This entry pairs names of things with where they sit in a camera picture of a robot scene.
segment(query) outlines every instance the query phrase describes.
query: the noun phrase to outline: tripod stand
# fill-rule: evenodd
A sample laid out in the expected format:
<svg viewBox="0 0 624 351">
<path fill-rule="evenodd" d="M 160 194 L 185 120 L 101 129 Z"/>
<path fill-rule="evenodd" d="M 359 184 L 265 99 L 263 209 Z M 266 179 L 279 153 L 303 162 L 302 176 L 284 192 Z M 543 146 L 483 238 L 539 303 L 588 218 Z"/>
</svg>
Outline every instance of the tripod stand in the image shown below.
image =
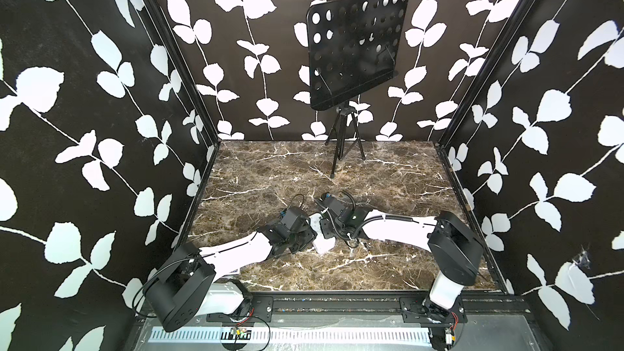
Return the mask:
<svg viewBox="0 0 624 351">
<path fill-rule="evenodd" d="M 354 142 L 347 148 L 347 151 L 345 152 L 345 139 L 346 139 L 346 132 L 347 132 L 347 117 L 351 115 L 351 121 L 353 122 L 353 128 L 354 128 L 354 137 L 355 140 Z M 333 179 L 334 176 L 336 176 L 336 160 L 342 160 L 347 153 L 349 153 L 349 151 L 351 151 L 351 148 L 353 148 L 353 146 L 355 144 L 357 144 L 359 146 L 359 152 L 362 154 L 362 160 L 366 160 L 366 157 L 364 155 L 364 148 L 362 148 L 362 140 L 359 136 L 359 130 L 358 130 L 358 118 L 356 116 L 356 110 L 354 107 L 349 106 L 348 102 L 342 102 L 339 106 L 338 106 L 338 114 L 336 115 L 336 119 L 334 121 L 334 126 L 332 126 L 332 130 L 330 130 L 330 134 L 329 136 L 327 136 L 327 140 L 325 140 L 325 145 L 330 143 L 330 138 L 332 137 L 332 134 L 335 133 L 336 134 L 336 150 L 334 151 L 334 164 L 332 165 L 332 170 L 331 170 L 331 175 L 330 178 Z"/>
</svg>

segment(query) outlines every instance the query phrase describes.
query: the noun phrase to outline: black perforated panel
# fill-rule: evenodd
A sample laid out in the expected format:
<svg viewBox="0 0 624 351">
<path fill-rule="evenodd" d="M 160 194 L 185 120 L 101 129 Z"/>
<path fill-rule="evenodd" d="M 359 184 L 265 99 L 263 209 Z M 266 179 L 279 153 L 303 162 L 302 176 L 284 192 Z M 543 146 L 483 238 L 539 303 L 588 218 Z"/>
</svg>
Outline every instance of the black perforated panel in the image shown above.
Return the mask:
<svg viewBox="0 0 624 351">
<path fill-rule="evenodd" d="M 308 10 L 310 105 L 326 110 L 392 79 L 408 0 L 334 0 Z"/>
</svg>

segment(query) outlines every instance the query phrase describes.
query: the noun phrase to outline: white ventilation grille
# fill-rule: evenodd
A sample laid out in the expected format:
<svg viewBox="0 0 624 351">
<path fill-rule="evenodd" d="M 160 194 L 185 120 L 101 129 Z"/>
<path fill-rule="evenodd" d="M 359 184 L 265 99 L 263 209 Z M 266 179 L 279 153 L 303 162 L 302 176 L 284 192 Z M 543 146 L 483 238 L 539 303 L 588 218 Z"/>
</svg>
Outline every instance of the white ventilation grille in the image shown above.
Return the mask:
<svg viewBox="0 0 624 351">
<path fill-rule="evenodd" d="M 187 327 L 165 332 L 162 327 L 152 328 L 150 343 L 233 343 L 231 327 Z M 266 343 L 268 329 L 247 327 L 252 334 L 249 339 L 237 343 Z M 428 346 L 429 330 L 426 328 L 351 328 L 333 327 L 322 329 L 271 328 L 272 344 L 323 343 L 323 344 L 403 344 Z"/>
</svg>

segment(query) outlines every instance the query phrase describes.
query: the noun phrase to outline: black wallpaper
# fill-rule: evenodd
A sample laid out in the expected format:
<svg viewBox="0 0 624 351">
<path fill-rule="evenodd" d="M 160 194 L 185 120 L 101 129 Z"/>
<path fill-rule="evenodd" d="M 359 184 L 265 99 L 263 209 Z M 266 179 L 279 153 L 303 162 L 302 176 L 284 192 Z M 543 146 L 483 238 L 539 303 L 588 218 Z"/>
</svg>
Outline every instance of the black wallpaper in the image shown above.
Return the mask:
<svg viewBox="0 0 624 351">
<path fill-rule="evenodd" d="M 219 137 L 327 137 L 335 112 L 313 111 L 307 84 L 305 16 L 319 0 L 158 1 Z M 410 0 L 397 33 L 399 75 L 353 100 L 363 138 L 437 140 L 515 3 Z"/>
<path fill-rule="evenodd" d="M 140 0 L 0 13 L 0 350 L 118 350 L 207 133 Z"/>
<path fill-rule="evenodd" d="M 558 350 L 621 349 L 623 10 L 537 0 L 448 149 L 507 287 Z"/>
</svg>

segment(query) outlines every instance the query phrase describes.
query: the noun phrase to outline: brown marble surface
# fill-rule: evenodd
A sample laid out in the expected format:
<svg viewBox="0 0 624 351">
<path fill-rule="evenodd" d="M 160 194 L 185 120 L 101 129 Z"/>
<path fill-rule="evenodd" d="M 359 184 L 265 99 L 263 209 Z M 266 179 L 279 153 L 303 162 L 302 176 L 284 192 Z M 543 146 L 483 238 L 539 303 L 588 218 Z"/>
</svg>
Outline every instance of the brown marble surface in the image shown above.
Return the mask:
<svg viewBox="0 0 624 351">
<path fill-rule="evenodd" d="M 464 220 L 433 145 L 415 141 L 366 142 L 366 160 L 352 149 L 330 179 L 334 144 L 248 142 L 221 144 L 189 240 L 214 246 L 248 235 L 270 222 L 298 192 L 304 210 L 317 211 L 313 197 L 347 189 L 359 204 L 395 215 L 438 215 L 452 211 Z M 496 289 L 485 262 L 484 278 L 469 289 Z M 431 253 L 376 240 L 355 249 L 338 241 L 323 255 L 310 246 L 295 255 L 252 264 L 238 278 L 250 290 L 428 289 L 438 267 Z"/>
</svg>

